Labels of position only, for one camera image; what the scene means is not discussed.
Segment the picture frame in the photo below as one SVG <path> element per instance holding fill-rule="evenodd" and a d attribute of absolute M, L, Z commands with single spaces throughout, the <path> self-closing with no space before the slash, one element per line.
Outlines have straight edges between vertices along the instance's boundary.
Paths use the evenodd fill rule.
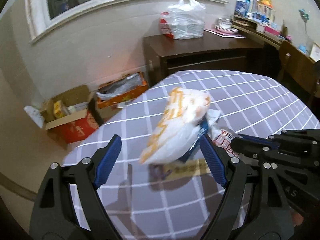
<path fill-rule="evenodd" d="M 320 46 L 317 43 L 313 43 L 311 53 L 310 53 L 310 58 L 314 61 L 317 62 L 320 60 Z"/>

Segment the teal balloon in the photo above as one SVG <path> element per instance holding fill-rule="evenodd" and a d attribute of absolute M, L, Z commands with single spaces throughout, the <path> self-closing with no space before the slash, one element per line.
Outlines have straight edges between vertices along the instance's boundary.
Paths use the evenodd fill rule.
<path fill-rule="evenodd" d="M 301 15 L 302 20 L 307 23 L 309 20 L 309 15 L 305 13 L 304 9 L 299 9 L 299 13 Z"/>

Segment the stack of plates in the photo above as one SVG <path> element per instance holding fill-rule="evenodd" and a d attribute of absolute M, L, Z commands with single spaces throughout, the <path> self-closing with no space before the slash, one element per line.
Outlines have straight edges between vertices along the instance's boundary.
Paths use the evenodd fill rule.
<path fill-rule="evenodd" d="M 223 32 L 223 33 L 227 33 L 227 34 L 235 34 L 235 33 L 238 32 L 238 30 L 235 29 L 235 28 L 226 29 L 226 28 L 222 28 L 222 27 L 220 27 L 218 25 L 216 25 L 216 29 L 221 31 L 221 32 Z"/>

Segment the wooden chair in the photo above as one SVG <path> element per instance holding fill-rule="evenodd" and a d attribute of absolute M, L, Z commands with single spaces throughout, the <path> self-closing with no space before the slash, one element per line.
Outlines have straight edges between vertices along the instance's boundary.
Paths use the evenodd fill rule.
<path fill-rule="evenodd" d="M 287 41 L 284 41 L 280 46 L 279 58 L 282 68 L 278 74 L 277 81 L 281 83 L 284 73 L 288 73 L 309 94 L 309 98 L 305 103 L 310 107 L 314 96 L 318 97 L 319 93 L 317 91 L 320 88 L 314 69 L 314 62 Z"/>

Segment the gray tablecloth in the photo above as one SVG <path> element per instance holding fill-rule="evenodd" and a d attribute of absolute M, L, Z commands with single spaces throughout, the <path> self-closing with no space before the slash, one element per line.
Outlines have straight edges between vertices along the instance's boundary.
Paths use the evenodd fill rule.
<path fill-rule="evenodd" d="M 211 109 L 222 112 L 220 126 L 266 138 L 283 129 L 320 128 L 319 121 L 294 94 L 275 80 L 236 71 L 181 71 L 152 87 L 75 148 L 64 164 L 75 164 L 105 147 L 114 134 L 122 151 L 107 183 L 98 190 L 111 220 L 124 239 L 199 239 L 215 214 L 223 189 L 213 177 L 150 181 L 148 166 L 138 158 L 161 119 L 174 87 L 208 91 Z M 203 158 L 199 151 L 195 158 Z M 88 228 L 74 185 L 76 213 Z M 247 198 L 237 223 L 244 218 Z"/>

